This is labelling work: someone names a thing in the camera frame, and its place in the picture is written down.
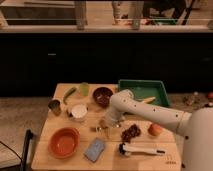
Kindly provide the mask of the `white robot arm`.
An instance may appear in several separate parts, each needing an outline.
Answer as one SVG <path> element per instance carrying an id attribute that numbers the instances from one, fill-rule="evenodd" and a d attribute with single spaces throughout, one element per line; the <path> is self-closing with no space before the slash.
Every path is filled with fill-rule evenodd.
<path id="1" fill-rule="evenodd" d="M 181 171 L 213 171 L 213 107 L 188 113 L 138 102 L 126 89 L 110 97 L 106 125 L 114 127 L 124 113 L 141 116 L 184 138 Z"/>

